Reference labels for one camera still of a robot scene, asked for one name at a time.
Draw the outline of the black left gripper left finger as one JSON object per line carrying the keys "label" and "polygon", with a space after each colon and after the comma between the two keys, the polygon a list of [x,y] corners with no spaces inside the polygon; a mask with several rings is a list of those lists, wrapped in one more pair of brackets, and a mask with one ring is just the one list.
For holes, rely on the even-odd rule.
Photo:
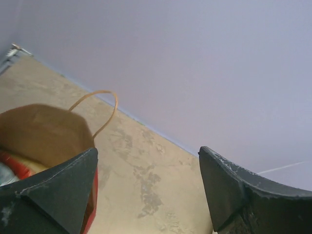
{"label": "black left gripper left finger", "polygon": [[86,234],[95,219],[98,151],[0,188],[2,234]]}

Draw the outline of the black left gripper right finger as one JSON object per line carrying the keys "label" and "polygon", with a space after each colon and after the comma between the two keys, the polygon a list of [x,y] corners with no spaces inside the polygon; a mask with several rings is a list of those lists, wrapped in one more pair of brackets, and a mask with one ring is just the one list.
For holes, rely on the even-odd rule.
{"label": "black left gripper right finger", "polygon": [[200,147],[199,166],[218,234],[310,234],[312,193],[266,179]]}

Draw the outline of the red paper bag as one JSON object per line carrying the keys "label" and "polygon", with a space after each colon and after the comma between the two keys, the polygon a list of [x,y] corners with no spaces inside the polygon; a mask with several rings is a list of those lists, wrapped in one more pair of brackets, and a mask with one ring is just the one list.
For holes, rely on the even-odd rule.
{"label": "red paper bag", "polygon": [[[0,115],[0,151],[23,163],[33,175],[96,149],[95,137],[86,120],[72,109],[35,103]],[[19,180],[0,162],[0,186]]]}

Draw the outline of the red chips bag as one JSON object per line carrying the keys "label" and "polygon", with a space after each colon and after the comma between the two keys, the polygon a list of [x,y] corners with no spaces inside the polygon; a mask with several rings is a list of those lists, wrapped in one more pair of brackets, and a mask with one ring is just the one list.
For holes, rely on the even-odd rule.
{"label": "red chips bag", "polygon": [[18,177],[18,179],[26,179],[33,175],[32,171],[26,167],[23,163],[14,159],[9,153],[1,151],[0,152],[0,161],[4,165],[8,166],[11,171],[13,171],[14,175]]}

